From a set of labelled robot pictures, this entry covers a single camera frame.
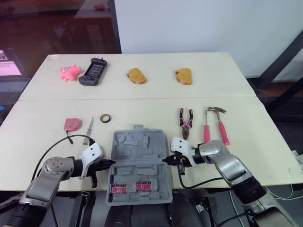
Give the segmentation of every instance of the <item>screwdriver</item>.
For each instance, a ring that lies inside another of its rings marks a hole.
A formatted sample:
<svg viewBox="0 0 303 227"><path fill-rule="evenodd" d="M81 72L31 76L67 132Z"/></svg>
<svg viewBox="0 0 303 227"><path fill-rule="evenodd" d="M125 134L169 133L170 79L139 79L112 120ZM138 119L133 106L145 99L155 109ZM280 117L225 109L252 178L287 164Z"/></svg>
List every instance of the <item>screwdriver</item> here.
<svg viewBox="0 0 303 227"><path fill-rule="evenodd" d="M94 123L94 118L92 117L89 128L87 129L87 132L86 132L87 136L90 136L90 134L91 134L91 128L93 127L93 123ZM88 144L89 144L89 139L84 138L83 145L88 145Z"/></svg>
<svg viewBox="0 0 303 227"><path fill-rule="evenodd" d="M207 110L205 110L204 143L210 141L209 125L207 125Z"/></svg>

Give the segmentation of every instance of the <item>hammer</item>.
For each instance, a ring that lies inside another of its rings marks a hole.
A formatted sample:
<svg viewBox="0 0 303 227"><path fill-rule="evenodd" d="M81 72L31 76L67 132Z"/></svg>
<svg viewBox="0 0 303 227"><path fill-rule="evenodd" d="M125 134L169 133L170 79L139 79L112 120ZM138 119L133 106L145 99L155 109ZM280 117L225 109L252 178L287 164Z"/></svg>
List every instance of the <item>hammer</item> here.
<svg viewBox="0 0 303 227"><path fill-rule="evenodd" d="M221 137L222 137L222 140L223 140L223 143L225 145L230 145L230 142L228 140L228 137L227 137L227 134L226 134L226 130L225 130L225 127L224 127L224 124L223 122L221 121L220 119L220 116L219 116L219 112L221 113L226 113L225 110L223 110L222 108L219 108L219 107L208 107L207 109L208 111L214 111L217 115L217 118L218 118L218 125L219 125L219 130L220 130L220 133L221 133Z"/></svg>

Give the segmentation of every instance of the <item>white wall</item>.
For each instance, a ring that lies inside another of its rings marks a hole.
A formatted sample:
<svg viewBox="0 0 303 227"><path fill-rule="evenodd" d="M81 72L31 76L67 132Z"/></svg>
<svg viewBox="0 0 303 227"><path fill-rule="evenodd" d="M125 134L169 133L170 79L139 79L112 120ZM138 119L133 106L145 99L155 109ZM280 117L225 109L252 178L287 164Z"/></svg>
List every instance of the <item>white wall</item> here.
<svg viewBox="0 0 303 227"><path fill-rule="evenodd" d="M122 53L229 52L259 76L303 29L302 0L115 0Z"/></svg>

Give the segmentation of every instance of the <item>white table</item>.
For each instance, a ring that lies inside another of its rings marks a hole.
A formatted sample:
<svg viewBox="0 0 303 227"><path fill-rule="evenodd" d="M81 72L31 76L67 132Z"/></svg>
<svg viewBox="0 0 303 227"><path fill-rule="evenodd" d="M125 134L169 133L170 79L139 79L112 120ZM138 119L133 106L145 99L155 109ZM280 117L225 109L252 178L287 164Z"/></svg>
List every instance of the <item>white table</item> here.
<svg viewBox="0 0 303 227"><path fill-rule="evenodd" d="M86 71L93 57L103 57L109 64L98 86L60 79L60 68L77 64ZM70 54L49 58L44 60L20 100L255 96L228 53ZM126 76L132 68L140 68L148 82L133 84ZM177 82L175 70L180 68L192 70L191 86Z"/></svg>
<svg viewBox="0 0 303 227"><path fill-rule="evenodd" d="M202 142L204 109L220 106L227 113L221 115L231 145L232 154L237 155L251 170L262 185L300 183L302 170L263 104L256 97L207 97L169 99L126 99L126 100L35 100L18 101L0 128L1 190L25 190L32 172L41 155L57 140L65 136L65 118L78 117L83 126L76 133L85 133L91 117L95 117L92 137L110 158L113 134L117 130L129 130L134 124L144 124L149 129L162 129L168 142L173 136L181 137L178 112L184 107L194 110L193 128L188 141L196 146ZM102 114L110 114L112 121L103 124ZM215 114L208 117L211 139L219 139ZM48 155L75 156L79 158L85 149L83 138L73 138L74 145L65 141ZM172 167L173 186L180 188L176 167ZM97 190L106 189L107 171L99 172ZM202 164L187 168L186 185L218 177L213 165ZM203 187L226 187L224 181L211 182ZM92 190L90 179L70 179L60 184L60 190Z"/></svg>

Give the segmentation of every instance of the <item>gray plastic tool case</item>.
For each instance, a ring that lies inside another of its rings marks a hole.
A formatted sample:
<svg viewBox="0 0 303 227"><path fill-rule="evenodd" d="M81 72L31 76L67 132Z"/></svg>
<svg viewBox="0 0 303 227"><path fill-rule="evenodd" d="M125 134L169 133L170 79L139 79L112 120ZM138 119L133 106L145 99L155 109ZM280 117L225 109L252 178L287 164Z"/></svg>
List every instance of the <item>gray plastic tool case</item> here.
<svg viewBox="0 0 303 227"><path fill-rule="evenodd" d="M166 162L167 143L162 130L116 131L109 168L106 202L110 206L170 203L171 169ZM137 191L136 183L150 183L149 191ZM111 193L111 187L124 186L126 193Z"/></svg>

